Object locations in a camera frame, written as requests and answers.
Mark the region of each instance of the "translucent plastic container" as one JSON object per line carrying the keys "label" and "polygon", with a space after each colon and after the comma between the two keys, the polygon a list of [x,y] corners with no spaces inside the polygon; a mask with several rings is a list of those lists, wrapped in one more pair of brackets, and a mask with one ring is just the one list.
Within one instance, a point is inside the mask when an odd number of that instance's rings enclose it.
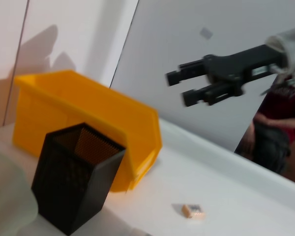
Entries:
{"label": "translucent plastic container", "polygon": [[0,236],[15,236],[38,213],[23,171],[0,155]]}
{"label": "translucent plastic container", "polygon": [[87,123],[126,153],[112,191],[133,189],[162,147],[157,111],[73,71],[16,77],[14,143],[39,157],[47,133]]}

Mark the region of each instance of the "white wall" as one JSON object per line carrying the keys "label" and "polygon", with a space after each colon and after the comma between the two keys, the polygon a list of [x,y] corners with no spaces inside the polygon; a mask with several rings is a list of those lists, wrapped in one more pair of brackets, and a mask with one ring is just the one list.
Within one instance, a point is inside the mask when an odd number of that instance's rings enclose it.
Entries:
{"label": "white wall", "polygon": [[[73,69],[107,86],[138,0],[31,0],[16,74]],[[13,88],[6,124],[15,120]]]}
{"label": "white wall", "polygon": [[[213,32],[207,40],[203,27]],[[235,150],[274,77],[244,86],[246,95],[208,107],[182,105],[180,93],[207,86],[204,77],[168,87],[179,64],[237,53],[295,27],[295,0],[140,0],[112,88],[146,102],[161,117]]]}
{"label": "white wall", "polygon": [[27,0],[0,0],[0,126],[3,125],[26,4]]}

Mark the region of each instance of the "black pencil holder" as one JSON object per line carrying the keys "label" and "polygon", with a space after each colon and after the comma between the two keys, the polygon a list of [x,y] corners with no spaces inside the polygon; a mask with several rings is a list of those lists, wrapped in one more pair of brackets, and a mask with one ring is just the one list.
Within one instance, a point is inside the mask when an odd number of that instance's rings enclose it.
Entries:
{"label": "black pencil holder", "polygon": [[124,153],[85,123],[47,134],[32,185],[39,213],[71,235],[102,209]]}

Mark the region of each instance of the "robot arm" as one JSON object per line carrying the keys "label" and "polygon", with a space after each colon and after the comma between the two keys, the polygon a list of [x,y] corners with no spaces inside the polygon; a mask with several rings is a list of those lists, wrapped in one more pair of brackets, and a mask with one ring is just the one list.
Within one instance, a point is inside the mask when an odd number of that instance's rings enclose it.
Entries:
{"label": "robot arm", "polygon": [[250,81],[278,73],[295,72],[295,29],[270,37],[266,45],[218,57],[207,55],[202,60],[182,64],[178,71],[166,74],[168,85],[207,75],[211,85],[182,93],[185,106],[203,100],[213,105],[231,96],[243,95],[242,86]]}

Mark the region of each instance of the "person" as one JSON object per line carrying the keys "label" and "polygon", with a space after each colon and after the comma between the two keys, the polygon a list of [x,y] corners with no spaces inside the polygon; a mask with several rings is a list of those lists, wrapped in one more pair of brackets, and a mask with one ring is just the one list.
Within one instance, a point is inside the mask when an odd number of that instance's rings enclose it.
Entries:
{"label": "person", "polygon": [[278,174],[284,172],[295,140],[295,86],[275,88],[265,97],[237,149]]}

